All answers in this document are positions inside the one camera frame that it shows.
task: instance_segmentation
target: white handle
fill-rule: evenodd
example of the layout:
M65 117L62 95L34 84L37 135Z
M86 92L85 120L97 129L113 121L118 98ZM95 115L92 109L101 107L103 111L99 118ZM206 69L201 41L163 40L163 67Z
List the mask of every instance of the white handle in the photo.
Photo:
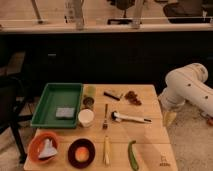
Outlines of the white handle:
M151 123L150 119L144 119L142 117L136 117L136 116L127 116L117 112L115 112L115 116L123 120L136 121L141 123Z

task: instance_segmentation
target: black wall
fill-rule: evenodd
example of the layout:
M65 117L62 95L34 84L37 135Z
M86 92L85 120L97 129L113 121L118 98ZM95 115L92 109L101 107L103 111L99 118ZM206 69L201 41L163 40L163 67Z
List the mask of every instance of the black wall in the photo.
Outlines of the black wall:
M2 36L27 52L23 76L35 93L47 82L154 84L160 92L167 72L192 62L207 67L213 85L212 32Z

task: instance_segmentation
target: bowl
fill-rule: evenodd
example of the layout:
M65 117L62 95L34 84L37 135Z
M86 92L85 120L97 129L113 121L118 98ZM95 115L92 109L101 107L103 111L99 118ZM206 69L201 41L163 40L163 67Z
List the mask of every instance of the bowl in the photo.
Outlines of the bowl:
M51 140L53 147L55 147L57 150L57 147L58 147L57 134L52 131L42 132L41 134L35 136L31 140L31 142L28 146L28 156L32 162L43 164L43 163L47 163L47 162L51 161L55 157L55 156L51 156L51 157L47 157L44 159L39 159L38 156L44 148L44 142L46 139Z
M83 127L89 127L94 120L94 113L90 109L83 109L78 114L78 120Z
M85 160L79 161L79 157L76 156L76 152L83 149L83 152L87 152L88 156L83 157ZM68 150L68 160L70 164L78 169L86 168L92 163L95 158L95 146L93 143L85 138L77 139L74 141Z

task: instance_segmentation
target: glass railing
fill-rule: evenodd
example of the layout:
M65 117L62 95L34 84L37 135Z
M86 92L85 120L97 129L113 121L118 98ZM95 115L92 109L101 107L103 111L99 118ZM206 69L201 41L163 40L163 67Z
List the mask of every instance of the glass railing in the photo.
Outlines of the glass railing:
M0 0L0 7L1 31L213 28L212 0Z

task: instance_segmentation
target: yellow corn cob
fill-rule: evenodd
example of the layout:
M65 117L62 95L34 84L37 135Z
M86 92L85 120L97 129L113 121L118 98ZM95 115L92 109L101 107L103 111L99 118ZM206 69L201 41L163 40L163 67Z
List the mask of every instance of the yellow corn cob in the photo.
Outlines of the yellow corn cob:
M108 136L104 138L104 163L107 166L110 164L110 144Z

